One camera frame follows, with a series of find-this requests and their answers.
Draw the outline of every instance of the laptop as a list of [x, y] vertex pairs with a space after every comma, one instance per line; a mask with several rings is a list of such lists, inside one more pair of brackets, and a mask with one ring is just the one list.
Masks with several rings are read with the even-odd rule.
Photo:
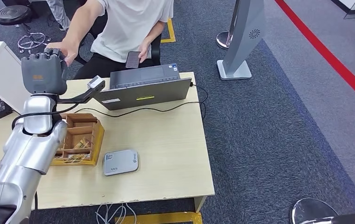
[[185, 99], [191, 78], [180, 78], [175, 63], [110, 73], [110, 89], [94, 98], [108, 110]]

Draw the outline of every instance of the black stool seat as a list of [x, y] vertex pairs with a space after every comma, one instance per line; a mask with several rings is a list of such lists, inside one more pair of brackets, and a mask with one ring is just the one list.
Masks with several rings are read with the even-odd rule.
[[4, 26], [18, 25], [26, 22], [32, 15], [29, 7], [16, 5], [0, 10], [0, 24]]

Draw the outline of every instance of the human hand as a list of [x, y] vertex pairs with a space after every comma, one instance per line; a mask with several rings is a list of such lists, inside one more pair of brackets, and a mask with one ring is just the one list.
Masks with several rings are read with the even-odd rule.
[[144, 41], [142, 42], [142, 44], [139, 46], [139, 51], [140, 51], [140, 54], [139, 54], [139, 58], [140, 58], [139, 63], [142, 63], [142, 62], [144, 62], [144, 60], [147, 59], [147, 51], [148, 51], [148, 49], [149, 49], [149, 45], [150, 45], [149, 41], [144, 40]]
[[73, 60], [77, 57], [78, 54], [78, 46], [64, 41], [49, 43], [47, 44], [46, 48], [60, 49], [65, 56], [67, 66], [70, 66], [73, 63]]

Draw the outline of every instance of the robotic arm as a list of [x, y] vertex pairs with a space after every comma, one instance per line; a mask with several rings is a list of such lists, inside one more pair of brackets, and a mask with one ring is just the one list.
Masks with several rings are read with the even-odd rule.
[[21, 66], [25, 88], [32, 95], [25, 102], [24, 114], [13, 122], [0, 161], [0, 223], [8, 224], [29, 222], [40, 178], [47, 174], [65, 138], [67, 124], [59, 115], [61, 112], [57, 112], [57, 104], [75, 107], [88, 102], [105, 87], [105, 81], [96, 76], [87, 84], [87, 92], [60, 99], [67, 90], [67, 66], [58, 49], [24, 57]]

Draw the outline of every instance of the floor marking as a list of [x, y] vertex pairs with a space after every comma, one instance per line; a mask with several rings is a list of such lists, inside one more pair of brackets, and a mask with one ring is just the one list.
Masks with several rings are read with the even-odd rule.
[[173, 25], [172, 25], [172, 19], [171, 18], [168, 19], [167, 25], [168, 25], [169, 39], [162, 39], [161, 43], [176, 42], [175, 31], [173, 30]]
[[323, 56], [324, 59], [336, 70], [336, 72], [355, 90], [355, 75], [345, 65], [339, 61], [332, 52], [316, 37], [316, 35], [300, 20], [293, 10], [286, 4], [284, 0], [275, 0], [281, 7], [289, 19], [307, 38], [312, 46]]
[[[163, 213], [163, 214], [150, 214], [136, 216], [136, 224], [171, 224], [171, 223], [187, 223], [202, 224], [201, 213], [195, 212], [175, 212], [175, 213]], [[121, 224], [132, 224], [135, 222], [133, 216], [125, 217]]]

